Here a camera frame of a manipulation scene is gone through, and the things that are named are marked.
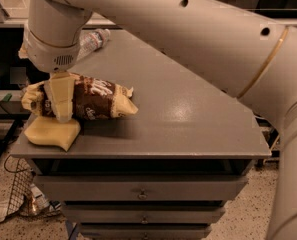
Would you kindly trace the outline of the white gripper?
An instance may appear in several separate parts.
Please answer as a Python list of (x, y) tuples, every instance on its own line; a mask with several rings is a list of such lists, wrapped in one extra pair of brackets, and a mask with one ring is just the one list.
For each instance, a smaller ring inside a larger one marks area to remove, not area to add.
[(56, 47), (38, 40), (31, 32), (24, 31), (19, 49), (20, 59), (29, 59), (42, 72), (53, 73), (44, 83), (51, 108), (60, 123), (68, 122), (73, 115), (74, 78), (67, 71), (77, 60), (79, 44)]

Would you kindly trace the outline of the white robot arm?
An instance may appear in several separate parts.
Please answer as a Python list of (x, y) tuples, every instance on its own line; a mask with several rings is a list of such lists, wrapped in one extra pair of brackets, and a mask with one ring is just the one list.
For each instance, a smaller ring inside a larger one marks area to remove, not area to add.
[(41, 71), (75, 57), (98, 13), (263, 116), (281, 136), (267, 240), (297, 240), (297, 28), (216, 0), (30, 0), (24, 47)]

